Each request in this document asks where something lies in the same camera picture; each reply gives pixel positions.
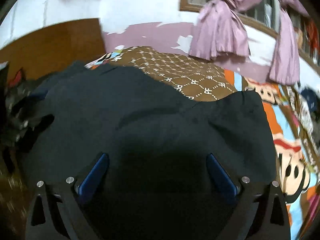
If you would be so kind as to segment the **large black jacket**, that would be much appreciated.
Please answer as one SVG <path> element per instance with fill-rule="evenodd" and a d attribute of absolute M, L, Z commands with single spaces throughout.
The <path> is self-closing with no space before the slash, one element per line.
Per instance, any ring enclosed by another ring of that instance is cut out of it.
<path fill-rule="evenodd" d="M 38 88 L 37 116 L 52 114 L 22 159 L 29 185 L 58 183 L 99 152 L 110 157 L 86 218 L 102 239 L 214 239 L 234 205 L 211 184 L 206 157 L 270 183 L 276 151 L 258 93 L 197 102 L 135 67 L 81 63 Z"/>

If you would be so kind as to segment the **dark clothes pile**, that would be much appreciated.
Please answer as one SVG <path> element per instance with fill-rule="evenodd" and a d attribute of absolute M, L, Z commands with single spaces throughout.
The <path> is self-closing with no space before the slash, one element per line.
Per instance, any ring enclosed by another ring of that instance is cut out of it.
<path fill-rule="evenodd" d="M 44 79 L 27 80 L 24 69 L 7 80 L 9 62 L 1 63 L 1 173 L 15 173 L 15 155 L 28 153 L 39 135 L 54 121 L 52 114 L 35 116 L 47 91 L 34 93 Z"/>

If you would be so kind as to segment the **colourful cartoon bed quilt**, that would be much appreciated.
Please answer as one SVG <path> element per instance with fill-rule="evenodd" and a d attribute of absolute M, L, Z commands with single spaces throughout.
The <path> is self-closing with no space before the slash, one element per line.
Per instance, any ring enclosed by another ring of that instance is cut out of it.
<path fill-rule="evenodd" d="M 304 97 L 292 86 L 258 82 L 213 63 L 151 47 L 124 48 L 86 65 L 133 66 L 195 101 L 216 101 L 238 91 L 261 97 L 277 152 L 277 181 L 286 196 L 292 239 L 309 236 L 319 214 L 319 156 Z"/>

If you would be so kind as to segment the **dark blue cap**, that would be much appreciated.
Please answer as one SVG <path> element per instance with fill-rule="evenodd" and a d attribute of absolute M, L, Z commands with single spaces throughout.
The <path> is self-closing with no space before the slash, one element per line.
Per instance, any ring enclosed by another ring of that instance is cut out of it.
<path fill-rule="evenodd" d="M 302 90 L 301 96 L 307 101 L 310 112 L 317 111 L 317 108 L 318 108 L 317 95 L 313 90 L 309 88 L 305 88 L 304 90 Z"/>

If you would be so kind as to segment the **right pink curtain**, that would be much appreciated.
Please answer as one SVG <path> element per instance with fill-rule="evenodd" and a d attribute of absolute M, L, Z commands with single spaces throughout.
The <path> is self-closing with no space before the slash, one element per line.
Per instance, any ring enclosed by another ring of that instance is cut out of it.
<path fill-rule="evenodd" d="M 306 17 L 309 17 L 309 14 L 299 0 L 279 0 L 279 3 L 280 26 L 269 78 L 282 85 L 293 85 L 299 82 L 300 65 L 296 33 L 287 13 L 287 7 Z"/>

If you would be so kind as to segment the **pink curtain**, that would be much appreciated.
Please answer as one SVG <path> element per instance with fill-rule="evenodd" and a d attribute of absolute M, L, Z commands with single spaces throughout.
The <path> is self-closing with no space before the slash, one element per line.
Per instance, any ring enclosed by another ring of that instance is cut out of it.
<path fill-rule="evenodd" d="M 309 14 L 299 0 L 279 0 L 279 3 L 280 26 L 269 78 L 282 85 L 293 85 L 299 82 L 300 65 L 296 33 L 287 13 L 287 7 L 306 17 L 309 17 Z"/>
<path fill-rule="evenodd" d="M 208 1 L 193 28 L 189 55 L 208 61 L 227 54 L 248 57 L 248 36 L 237 13 L 246 12 L 261 1 Z"/>

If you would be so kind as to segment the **brown wooden headboard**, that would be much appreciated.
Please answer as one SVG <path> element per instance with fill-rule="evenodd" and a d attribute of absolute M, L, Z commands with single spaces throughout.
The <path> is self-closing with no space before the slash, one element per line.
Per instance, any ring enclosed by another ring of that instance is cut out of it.
<path fill-rule="evenodd" d="M 1 49 L 8 62 L 7 79 L 22 68 L 26 78 L 37 79 L 64 70 L 74 61 L 88 63 L 105 54 L 97 18 L 68 21 L 33 31 Z"/>

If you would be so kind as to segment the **red hanging garment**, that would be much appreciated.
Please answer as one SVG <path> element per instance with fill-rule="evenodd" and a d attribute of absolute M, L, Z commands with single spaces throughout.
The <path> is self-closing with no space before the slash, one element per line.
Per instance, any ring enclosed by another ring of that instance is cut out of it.
<path fill-rule="evenodd" d="M 319 53 L 319 32 L 313 20 L 308 20 L 306 32 L 311 54 L 313 54 L 315 51 Z"/>

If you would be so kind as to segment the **left pink curtain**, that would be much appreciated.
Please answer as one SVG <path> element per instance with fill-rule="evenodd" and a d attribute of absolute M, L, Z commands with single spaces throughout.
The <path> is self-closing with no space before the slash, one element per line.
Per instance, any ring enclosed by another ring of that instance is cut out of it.
<path fill-rule="evenodd" d="M 227 54 L 248 57 L 248 36 L 237 13 L 246 12 L 261 1 L 208 1 L 193 28 L 189 55 L 208 61 Z"/>

